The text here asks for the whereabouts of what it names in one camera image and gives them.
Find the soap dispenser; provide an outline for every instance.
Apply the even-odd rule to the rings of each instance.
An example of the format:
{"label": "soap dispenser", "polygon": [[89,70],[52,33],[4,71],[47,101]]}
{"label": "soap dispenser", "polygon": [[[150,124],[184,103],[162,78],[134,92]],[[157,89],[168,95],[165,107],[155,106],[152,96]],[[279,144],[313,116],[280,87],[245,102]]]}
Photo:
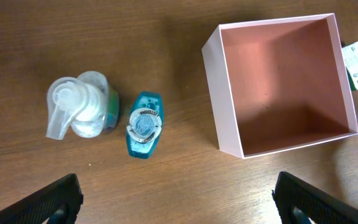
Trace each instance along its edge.
{"label": "soap dispenser", "polygon": [[59,78],[49,87],[47,103],[48,138],[62,140],[70,125],[77,135],[93,138],[117,124],[118,93],[99,72]]}

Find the open box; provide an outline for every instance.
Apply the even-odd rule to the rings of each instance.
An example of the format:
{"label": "open box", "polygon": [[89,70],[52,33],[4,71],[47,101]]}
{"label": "open box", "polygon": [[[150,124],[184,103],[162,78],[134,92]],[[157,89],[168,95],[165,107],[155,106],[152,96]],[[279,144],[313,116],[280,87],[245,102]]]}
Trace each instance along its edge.
{"label": "open box", "polygon": [[253,157],[358,134],[334,14],[218,25],[203,58],[226,153]]}

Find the wooden surface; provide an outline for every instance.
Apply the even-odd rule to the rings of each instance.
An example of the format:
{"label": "wooden surface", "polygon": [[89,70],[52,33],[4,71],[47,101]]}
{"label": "wooden surface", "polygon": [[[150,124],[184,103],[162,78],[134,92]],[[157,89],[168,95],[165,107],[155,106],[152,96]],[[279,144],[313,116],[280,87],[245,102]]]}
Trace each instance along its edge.
{"label": "wooden surface", "polygon": [[[281,170],[358,208],[358,136],[244,161],[220,152],[201,56],[219,23],[325,12],[345,44],[358,40],[358,1],[0,0],[0,210],[76,173],[78,223],[280,223]],[[119,126],[47,139],[49,85],[87,70],[120,93]],[[141,90],[165,105],[149,160],[129,157],[124,140]]]}

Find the small package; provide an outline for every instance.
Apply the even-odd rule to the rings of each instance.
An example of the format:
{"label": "small package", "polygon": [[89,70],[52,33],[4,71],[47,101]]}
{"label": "small package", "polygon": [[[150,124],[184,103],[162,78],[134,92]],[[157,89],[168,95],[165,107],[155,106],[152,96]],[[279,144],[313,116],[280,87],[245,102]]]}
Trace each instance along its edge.
{"label": "small package", "polygon": [[358,90],[358,42],[342,48],[343,58],[349,76],[351,77],[351,87]]}

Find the blue bottle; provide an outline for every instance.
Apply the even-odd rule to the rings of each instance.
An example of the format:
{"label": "blue bottle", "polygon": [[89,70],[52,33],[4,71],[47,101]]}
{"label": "blue bottle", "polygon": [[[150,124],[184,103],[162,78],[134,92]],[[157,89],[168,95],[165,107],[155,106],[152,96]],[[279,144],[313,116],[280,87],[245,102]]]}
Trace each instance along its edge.
{"label": "blue bottle", "polygon": [[164,112],[158,93],[143,91],[136,99],[127,122],[127,146],[130,156],[148,159],[160,139]]}

